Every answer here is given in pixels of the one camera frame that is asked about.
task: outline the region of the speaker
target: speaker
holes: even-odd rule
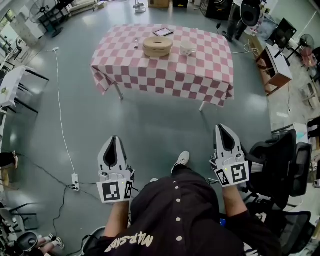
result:
[[[289,43],[297,30],[285,18],[282,19],[278,27],[273,31],[269,40],[275,42],[279,48],[283,49]]]
[[[227,21],[233,0],[201,0],[202,14],[211,19]]]

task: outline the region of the power strip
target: power strip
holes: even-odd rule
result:
[[[72,184],[75,191],[80,191],[78,174],[72,174]]]

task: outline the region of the table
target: table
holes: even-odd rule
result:
[[[13,69],[11,72],[5,75],[4,79],[1,81],[0,85],[0,106],[1,107],[10,107],[11,105],[16,105],[16,103],[25,106],[27,109],[38,113],[18,98],[16,98],[17,90],[29,91],[23,84],[20,83],[23,75],[35,75],[39,78],[49,81],[48,78],[36,73],[33,68],[27,66],[19,66]]]
[[[307,143],[307,144],[309,143],[308,142],[308,127],[306,124],[294,122],[293,124],[290,124],[290,125],[285,126],[283,128],[273,130],[271,133],[274,135],[275,133],[280,132],[280,131],[285,132],[290,127],[293,127],[293,129],[295,129],[297,144],[299,142],[303,142],[303,143]]]
[[[169,28],[173,40],[171,53],[148,57],[142,50],[145,38],[153,31]],[[138,38],[138,49],[135,49]],[[197,52],[180,55],[181,41],[197,45]],[[93,54],[91,71],[97,89],[104,94],[115,85],[224,106],[234,98],[234,69],[227,40],[203,30],[161,24],[125,24],[112,27]]]
[[[278,52],[279,50],[267,44],[266,48],[256,59],[257,64],[260,65],[259,68],[267,96],[275,93],[293,79],[285,57],[282,54],[275,57]],[[269,90],[266,88],[268,85],[276,86],[276,89]]]

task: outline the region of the gray floor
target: gray floor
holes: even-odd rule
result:
[[[172,24],[216,32],[216,21],[205,18],[193,5],[188,9],[147,8],[134,14],[133,0],[114,1],[97,12],[85,12],[63,25],[63,32],[48,38],[45,49],[59,47],[59,83],[62,121],[67,145],[80,182],[98,181],[97,156],[104,142],[112,135],[121,137],[128,163],[136,169],[134,186],[142,189],[151,178],[170,173],[180,152],[191,154],[190,166],[207,178],[214,178],[209,158],[213,153],[213,130],[223,123],[233,129],[249,150],[254,143],[271,137],[268,102],[253,55],[233,54],[235,99],[224,108],[207,104],[199,112],[200,101],[167,95],[123,89],[120,101],[114,88],[105,96],[96,90],[89,64],[96,46],[111,26],[126,23]],[[241,51],[243,44],[234,42],[231,50]],[[9,114],[5,126],[3,148],[16,150],[19,168],[13,179],[18,191],[6,193],[10,206],[34,203],[25,211],[37,212],[39,232],[53,232],[52,219],[59,214],[64,186],[52,179],[37,165],[71,184],[72,167],[62,138],[56,59],[52,52],[42,52],[29,64],[47,76],[29,85],[38,95],[25,95],[26,102],[39,110],[18,107]],[[95,185],[80,188],[98,197]],[[221,189],[216,187],[221,198]],[[111,205],[102,204],[84,192],[67,191],[61,218],[56,222],[59,236],[65,242],[65,253],[80,247],[81,239],[103,226]]]

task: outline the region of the cardboard box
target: cardboard box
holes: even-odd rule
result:
[[[148,7],[168,8],[170,0],[148,0]]]

